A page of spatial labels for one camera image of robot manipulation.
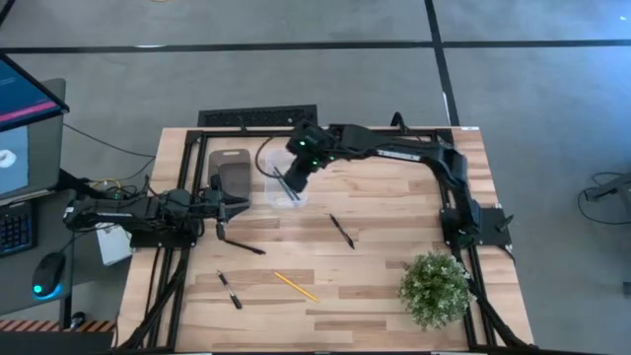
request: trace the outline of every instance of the potted plant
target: potted plant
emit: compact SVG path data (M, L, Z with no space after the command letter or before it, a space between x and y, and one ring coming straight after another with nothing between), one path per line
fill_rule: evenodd
M405 265L398 297L424 330L440 329L464 316L475 297L468 292L469 274L452 255L429 252Z

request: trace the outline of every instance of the keyboard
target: keyboard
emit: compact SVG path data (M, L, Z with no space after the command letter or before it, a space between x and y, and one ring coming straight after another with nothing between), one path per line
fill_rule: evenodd
M0 207L0 256L35 247L33 220L30 201Z
M198 127L293 126L307 120L317 124L317 106L277 106L201 110Z

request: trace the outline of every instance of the wooden tabletop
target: wooden tabletop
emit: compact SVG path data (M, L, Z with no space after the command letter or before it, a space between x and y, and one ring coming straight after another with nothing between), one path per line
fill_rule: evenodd
M473 197L482 206L496 204L480 131L453 132L456 147L468 159ZM185 134L184 128L163 131L151 182L155 190L175 188ZM253 158L263 140L211 138L206 154L246 148ZM286 141L272 140L261 157L269 149L283 149ZM191 161L188 188L193 168ZM395 296L403 262L429 250L449 252L438 219L438 184L426 166L378 158L335 162L310 177L308 203L296 210L272 208L263 191L264 177L252 168L251 208L233 219L226 232L228 239L267 255L219 242L214 220L206 221L206 234L191 250L177 351L467 348L461 321L422 331ZM355 249L335 229L329 213L354 240ZM495 247L480 247L478 252L489 301L518 337L532 342L512 261ZM154 249L144 249L133 256L118 317L122 340L144 317L154 254ZM217 269L230 281L242 310L235 309ZM284 284L274 270L317 296L319 303ZM477 339L483 343L479 311L476 305L472 309ZM163 317L162 344L168 318Z

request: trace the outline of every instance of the black pen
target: black pen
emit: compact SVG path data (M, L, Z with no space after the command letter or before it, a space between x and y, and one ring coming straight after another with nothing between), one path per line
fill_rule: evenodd
M230 298L233 300L233 303L235 304L235 307L237 307L237 310L242 309L244 306L242 306L241 302L239 302L237 295L235 295L235 293L233 292L233 289L228 284L228 280L226 280L226 277L224 277L224 274L221 273L221 271L217 270L217 276L219 276L219 279L221 279L221 282L226 287L226 290L230 292Z
M298 196L298 194L296 193L296 191L294 191L293 189L291 189L283 180L283 175L280 174L280 171L278 170L278 168L274 167L274 172L276 173L276 175L278 176L278 183L280 183L281 187L283 187L283 189L285 190L285 193L287 193L287 195L289 196L289 199L291 199L292 201L299 201L300 197Z
M344 238L346 239L346 243L348 243L348 245L354 249L355 245L353 244L353 240L348 237L348 235L346 234L346 232L344 232L344 230L342 229L342 226L339 225L339 222L337 222L337 219L335 219L335 217L333 217L332 214L328 214L331 217L331 221L333 221L333 224L335 225L335 227L337 227L337 230L339 231L339 233L342 234L342 236L344 236Z

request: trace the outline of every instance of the monitor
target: monitor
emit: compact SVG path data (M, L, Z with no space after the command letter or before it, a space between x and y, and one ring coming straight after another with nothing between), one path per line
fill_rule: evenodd
M0 53L0 132L67 113L68 106Z

